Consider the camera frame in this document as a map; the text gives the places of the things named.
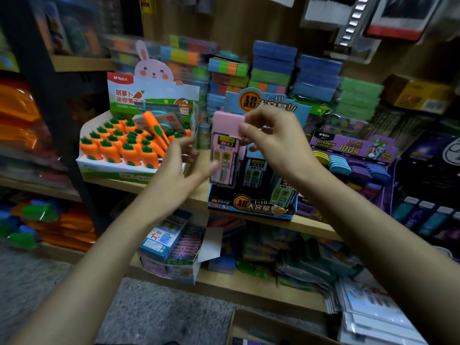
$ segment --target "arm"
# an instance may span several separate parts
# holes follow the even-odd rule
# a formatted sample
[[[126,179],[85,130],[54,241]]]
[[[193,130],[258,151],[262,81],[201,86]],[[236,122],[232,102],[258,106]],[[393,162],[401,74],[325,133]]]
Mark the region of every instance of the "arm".
[[[460,267],[326,171],[294,114],[262,106],[241,133],[327,218],[430,344],[460,337]],[[257,127],[273,127],[273,134]]]
[[[171,142],[152,181],[115,220],[72,272],[53,290],[11,345],[94,344],[129,263],[152,227],[170,215],[215,170],[211,164],[187,178],[181,150],[193,161],[193,138]]]

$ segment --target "yellow box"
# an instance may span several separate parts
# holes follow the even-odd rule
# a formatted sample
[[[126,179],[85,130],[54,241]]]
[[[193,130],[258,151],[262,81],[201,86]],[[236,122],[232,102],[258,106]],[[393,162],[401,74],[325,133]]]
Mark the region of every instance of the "yellow box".
[[[396,107],[444,114],[452,99],[452,86],[421,81],[402,75],[390,75],[384,81],[380,98]]]

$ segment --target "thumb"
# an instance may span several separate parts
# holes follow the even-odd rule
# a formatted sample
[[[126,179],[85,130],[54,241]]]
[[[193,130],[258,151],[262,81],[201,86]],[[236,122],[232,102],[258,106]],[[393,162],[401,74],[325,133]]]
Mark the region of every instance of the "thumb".
[[[193,170],[193,173],[187,177],[188,186],[190,192],[199,187],[205,180],[213,175],[219,168],[219,161],[213,160],[206,167]]]
[[[256,144],[259,150],[262,150],[265,145],[267,138],[269,137],[266,133],[262,132],[259,128],[250,125],[249,123],[241,123],[239,126],[240,133],[248,138],[252,143]]]

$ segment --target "person's left hand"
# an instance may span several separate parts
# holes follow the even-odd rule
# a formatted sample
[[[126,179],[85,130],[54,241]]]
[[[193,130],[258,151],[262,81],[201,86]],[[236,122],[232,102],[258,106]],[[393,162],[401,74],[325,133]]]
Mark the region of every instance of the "person's left hand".
[[[193,143],[191,137],[173,139],[159,169],[136,199],[141,207],[147,204],[146,210],[155,212],[158,219],[164,219],[174,212],[218,168],[218,162],[213,161],[204,168],[193,169],[185,177],[182,162],[193,163],[200,153],[192,149]]]

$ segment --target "pink cap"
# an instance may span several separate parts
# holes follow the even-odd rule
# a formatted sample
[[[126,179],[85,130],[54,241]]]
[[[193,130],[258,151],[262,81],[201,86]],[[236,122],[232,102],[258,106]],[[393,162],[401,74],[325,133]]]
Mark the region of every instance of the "pink cap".
[[[227,134],[231,137],[242,138],[238,126],[243,122],[243,115],[216,111],[213,117],[213,133]]]

